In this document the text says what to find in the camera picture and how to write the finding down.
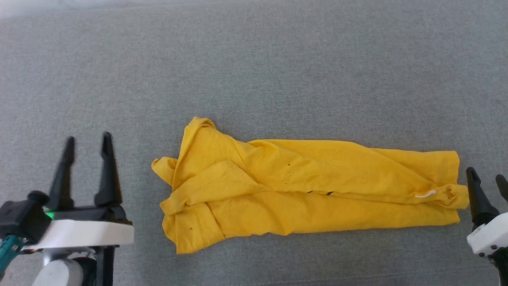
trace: gray carpet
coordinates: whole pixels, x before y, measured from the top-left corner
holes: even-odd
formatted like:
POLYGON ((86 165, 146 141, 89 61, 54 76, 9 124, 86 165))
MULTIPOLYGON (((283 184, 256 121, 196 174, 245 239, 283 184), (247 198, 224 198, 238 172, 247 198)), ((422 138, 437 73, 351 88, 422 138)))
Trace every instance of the gray carpet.
MULTIPOLYGON (((90 204, 108 130, 136 227, 116 285, 497 285, 466 243, 467 210, 445 227, 235 238, 176 256, 158 207, 170 188, 150 163, 178 154, 192 116, 240 140, 452 149, 460 183, 473 165, 506 211, 494 176, 508 175, 507 12, 503 0, 276 0, 2 20, 0 201, 46 190, 75 135, 73 196, 90 204)), ((2 285, 30 285, 41 264, 17 259, 2 285)))
POLYGON ((247 0, 0 0, 0 19, 50 12, 244 1, 247 0))

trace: robotic arm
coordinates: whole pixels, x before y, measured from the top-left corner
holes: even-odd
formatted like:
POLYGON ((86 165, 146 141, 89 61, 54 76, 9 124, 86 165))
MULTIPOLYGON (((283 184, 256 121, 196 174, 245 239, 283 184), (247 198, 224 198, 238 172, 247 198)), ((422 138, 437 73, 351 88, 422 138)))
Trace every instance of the robotic arm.
MULTIPOLYGON (((466 175, 473 221, 467 242, 474 254, 494 264, 499 272, 499 284, 508 286, 508 213, 499 214, 490 204, 474 168, 469 167, 466 175)), ((508 201, 508 182, 503 175, 496 176, 496 183, 501 196, 508 201)))
POLYGON ((27 200, 8 201, 0 208, 1 276, 19 254, 42 252, 44 267, 33 286, 113 285, 115 248, 134 243, 134 228, 120 205, 111 134, 103 135, 101 183, 94 206, 75 207, 71 199, 74 146, 70 137, 49 196, 33 191, 27 200))

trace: yellow shirt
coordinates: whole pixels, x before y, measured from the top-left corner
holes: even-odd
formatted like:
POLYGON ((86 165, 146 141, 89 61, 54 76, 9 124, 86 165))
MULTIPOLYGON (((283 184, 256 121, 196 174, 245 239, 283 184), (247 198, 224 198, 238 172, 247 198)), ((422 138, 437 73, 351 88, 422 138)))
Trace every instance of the yellow shirt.
POLYGON ((177 253, 225 238, 459 222, 469 204, 454 151, 367 148, 345 141, 254 140, 195 117, 178 159, 153 171, 173 187, 161 203, 177 253))

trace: yellow t-shirt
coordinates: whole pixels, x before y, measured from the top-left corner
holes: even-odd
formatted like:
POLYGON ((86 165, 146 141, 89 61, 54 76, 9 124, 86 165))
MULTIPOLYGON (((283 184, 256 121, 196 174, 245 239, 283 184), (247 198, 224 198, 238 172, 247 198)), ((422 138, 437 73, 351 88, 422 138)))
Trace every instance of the yellow t-shirt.
POLYGON ((161 203, 177 253, 225 238, 459 222, 469 204, 454 151, 367 148, 345 141, 237 141, 209 119, 185 128, 178 159, 153 171, 173 187, 161 203))

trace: gray fabric surface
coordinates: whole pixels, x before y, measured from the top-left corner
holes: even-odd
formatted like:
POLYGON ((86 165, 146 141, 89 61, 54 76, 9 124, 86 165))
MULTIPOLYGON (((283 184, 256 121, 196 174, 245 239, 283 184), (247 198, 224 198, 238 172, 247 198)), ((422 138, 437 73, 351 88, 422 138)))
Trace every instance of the gray fabric surface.
MULTIPOLYGON (((192 116, 240 140, 452 149, 460 183, 473 165, 506 211, 494 176, 508 174, 507 12, 503 0, 280 0, 2 20, 0 201, 46 190, 75 135, 73 196, 90 204, 108 130, 136 227, 116 285, 497 285, 466 243, 467 210, 445 227, 253 236, 176 256, 158 207, 170 188, 150 163, 177 156, 192 116)), ((23 256, 3 285, 40 267, 23 256)))
POLYGON ((239 1, 242 2, 242 0, 0 0, 0 19, 50 12, 239 1))

